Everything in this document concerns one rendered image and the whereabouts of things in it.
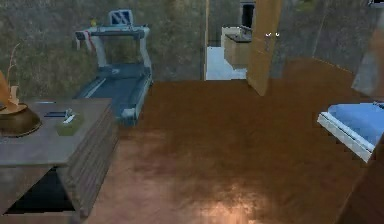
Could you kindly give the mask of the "tan wooden room door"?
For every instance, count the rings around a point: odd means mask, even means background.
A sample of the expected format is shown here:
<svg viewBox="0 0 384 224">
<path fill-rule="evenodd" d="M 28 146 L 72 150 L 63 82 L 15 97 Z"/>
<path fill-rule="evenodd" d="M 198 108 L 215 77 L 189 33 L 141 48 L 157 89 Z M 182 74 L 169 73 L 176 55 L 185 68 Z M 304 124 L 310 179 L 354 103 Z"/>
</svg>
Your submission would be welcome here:
<svg viewBox="0 0 384 224">
<path fill-rule="evenodd" d="M 268 88 L 269 73 L 277 37 L 265 37 L 278 30 L 282 0 L 255 0 L 255 18 L 246 79 L 248 84 L 264 96 Z"/>
</svg>

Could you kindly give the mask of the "brown round plant pot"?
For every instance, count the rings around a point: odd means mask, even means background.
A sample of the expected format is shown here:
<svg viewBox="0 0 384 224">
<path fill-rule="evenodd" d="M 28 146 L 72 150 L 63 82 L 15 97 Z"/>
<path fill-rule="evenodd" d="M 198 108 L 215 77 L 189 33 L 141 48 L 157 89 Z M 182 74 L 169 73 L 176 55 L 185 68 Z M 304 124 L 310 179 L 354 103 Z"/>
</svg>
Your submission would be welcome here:
<svg viewBox="0 0 384 224">
<path fill-rule="evenodd" d="M 40 117 L 21 102 L 17 96 L 18 85 L 12 85 L 10 76 L 12 69 L 16 66 L 14 54 L 19 44 L 11 51 L 7 72 L 0 70 L 0 136 L 9 138 L 20 138 L 37 131 L 42 121 Z"/>
</svg>

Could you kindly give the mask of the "tan vanity cabinet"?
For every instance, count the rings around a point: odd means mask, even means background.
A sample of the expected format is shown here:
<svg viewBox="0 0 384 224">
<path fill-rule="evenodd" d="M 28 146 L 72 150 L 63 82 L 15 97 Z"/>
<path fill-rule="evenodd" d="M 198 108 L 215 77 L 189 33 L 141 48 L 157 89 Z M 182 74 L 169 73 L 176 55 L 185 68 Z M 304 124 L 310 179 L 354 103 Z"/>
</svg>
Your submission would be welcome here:
<svg viewBox="0 0 384 224">
<path fill-rule="evenodd" d="M 224 48 L 224 59 L 234 69 L 245 69 L 248 66 L 251 41 L 252 30 L 248 27 L 222 28 L 221 44 Z"/>
</svg>

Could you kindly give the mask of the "blue grey treadmill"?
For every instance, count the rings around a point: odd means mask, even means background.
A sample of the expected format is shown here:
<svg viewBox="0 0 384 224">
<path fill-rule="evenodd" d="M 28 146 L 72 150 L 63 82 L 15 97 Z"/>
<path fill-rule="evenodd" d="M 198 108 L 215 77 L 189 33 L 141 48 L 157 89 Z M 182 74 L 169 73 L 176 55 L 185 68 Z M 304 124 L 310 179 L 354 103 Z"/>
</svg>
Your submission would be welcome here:
<svg viewBox="0 0 384 224">
<path fill-rule="evenodd" d="M 135 25 L 130 9 L 112 10 L 108 13 L 109 25 L 91 25 L 75 31 L 77 48 L 84 41 L 89 51 L 97 57 L 97 73 L 76 98 L 111 98 L 116 119 L 125 126 L 134 126 L 140 116 L 145 97 L 153 84 L 152 62 L 147 50 L 150 28 L 147 24 Z M 102 37 L 129 36 L 139 44 L 142 61 L 137 63 L 107 62 Z"/>
</svg>

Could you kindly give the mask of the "grey wooden dresser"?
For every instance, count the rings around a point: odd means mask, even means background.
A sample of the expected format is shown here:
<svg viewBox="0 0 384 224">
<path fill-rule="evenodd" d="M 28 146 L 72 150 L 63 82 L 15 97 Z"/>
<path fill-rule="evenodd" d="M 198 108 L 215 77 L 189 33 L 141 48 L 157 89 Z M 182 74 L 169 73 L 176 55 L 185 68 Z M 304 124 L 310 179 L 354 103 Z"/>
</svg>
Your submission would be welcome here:
<svg viewBox="0 0 384 224">
<path fill-rule="evenodd" d="M 83 224 L 89 217 L 118 142 L 111 101 L 71 99 L 29 105 L 41 127 L 20 138 L 0 137 L 0 224 Z M 71 108 L 84 116 L 73 136 L 59 136 Z"/>
</svg>

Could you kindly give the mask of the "grey hanging cloth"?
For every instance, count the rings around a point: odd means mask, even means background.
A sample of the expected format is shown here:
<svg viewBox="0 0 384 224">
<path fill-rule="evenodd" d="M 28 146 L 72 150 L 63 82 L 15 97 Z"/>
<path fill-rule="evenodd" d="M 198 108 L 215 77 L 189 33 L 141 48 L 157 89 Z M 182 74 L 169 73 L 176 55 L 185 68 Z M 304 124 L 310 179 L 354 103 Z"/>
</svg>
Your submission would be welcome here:
<svg viewBox="0 0 384 224">
<path fill-rule="evenodd" d="M 384 9 L 380 10 L 352 88 L 362 94 L 384 101 Z"/>
</svg>

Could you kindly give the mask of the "blue bed with white frame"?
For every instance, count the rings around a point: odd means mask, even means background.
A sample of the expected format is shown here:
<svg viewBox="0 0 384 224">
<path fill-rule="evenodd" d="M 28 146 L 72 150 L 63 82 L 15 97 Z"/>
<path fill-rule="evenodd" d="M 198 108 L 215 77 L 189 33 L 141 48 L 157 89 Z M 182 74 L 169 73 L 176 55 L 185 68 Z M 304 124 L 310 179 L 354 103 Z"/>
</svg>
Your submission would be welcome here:
<svg viewBox="0 0 384 224">
<path fill-rule="evenodd" d="M 367 163 L 384 133 L 384 103 L 331 105 L 317 122 Z"/>
</svg>

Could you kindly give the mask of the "green tissue box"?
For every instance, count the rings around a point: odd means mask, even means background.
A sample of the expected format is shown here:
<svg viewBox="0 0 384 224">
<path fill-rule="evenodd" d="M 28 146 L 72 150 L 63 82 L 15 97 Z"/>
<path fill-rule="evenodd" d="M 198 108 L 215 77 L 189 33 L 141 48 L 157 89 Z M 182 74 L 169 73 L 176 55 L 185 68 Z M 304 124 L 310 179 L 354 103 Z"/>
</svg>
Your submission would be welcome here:
<svg viewBox="0 0 384 224">
<path fill-rule="evenodd" d="M 64 112 L 64 118 L 56 123 L 56 132 L 59 136 L 73 136 L 79 130 L 83 122 L 83 114 L 74 112 L 69 108 Z"/>
</svg>

